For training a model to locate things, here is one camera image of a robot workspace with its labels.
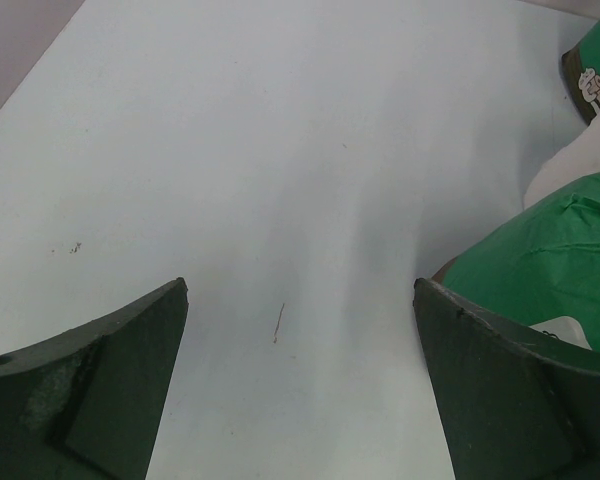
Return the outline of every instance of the white plush object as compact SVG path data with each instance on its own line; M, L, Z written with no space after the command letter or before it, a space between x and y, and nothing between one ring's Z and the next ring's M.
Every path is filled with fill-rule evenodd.
M585 175L600 172L600 113L573 143L560 150L533 179L524 196L529 208Z

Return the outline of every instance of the white tabletop surface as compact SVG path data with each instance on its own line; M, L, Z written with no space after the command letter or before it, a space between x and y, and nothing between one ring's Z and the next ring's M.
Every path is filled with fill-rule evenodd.
M557 65L590 26L514 0L87 0L0 112L0 353L182 276L150 479L453 478L412 283L582 130Z

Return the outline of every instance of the green object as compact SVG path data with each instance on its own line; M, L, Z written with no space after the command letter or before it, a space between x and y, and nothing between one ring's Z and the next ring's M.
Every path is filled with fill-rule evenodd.
M600 21L564 54L562 71L573 102L591 123L600 112Z
M600 173L462 254L444 285L522 325L600 352Z

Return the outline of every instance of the green bag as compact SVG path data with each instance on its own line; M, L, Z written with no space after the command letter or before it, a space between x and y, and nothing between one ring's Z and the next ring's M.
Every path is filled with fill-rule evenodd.
M562 74L576 108L591 123L600 112L600 21L562 56Z
M504 224L458 257L443 284L510 320L600 352L600 173Z

